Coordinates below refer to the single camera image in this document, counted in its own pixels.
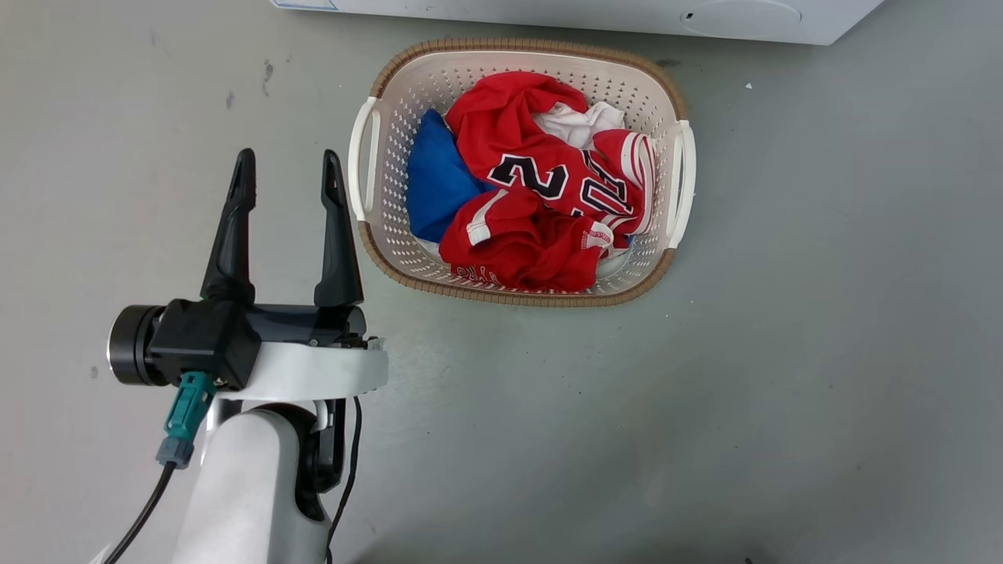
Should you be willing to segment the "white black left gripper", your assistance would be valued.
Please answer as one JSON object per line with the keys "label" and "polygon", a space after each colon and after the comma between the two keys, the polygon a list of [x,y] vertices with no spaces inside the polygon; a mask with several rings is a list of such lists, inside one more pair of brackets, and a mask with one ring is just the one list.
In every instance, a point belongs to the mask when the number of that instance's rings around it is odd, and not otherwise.
{"label": "white black left gripper", "polygon": [[[354,243],[354,221],[337,153],[324,151],[321,203],[325,211],[321,280],[307,305],[261,305],[248,321],[262,344],[247,385],[221,390],[227,400],[351,399],[387,385],[389,356],[380,337],[367,336],[364,290]],[[251,305],[248,216],[255,208],[255,153],[237,154],[228,195],[200,296]]]}

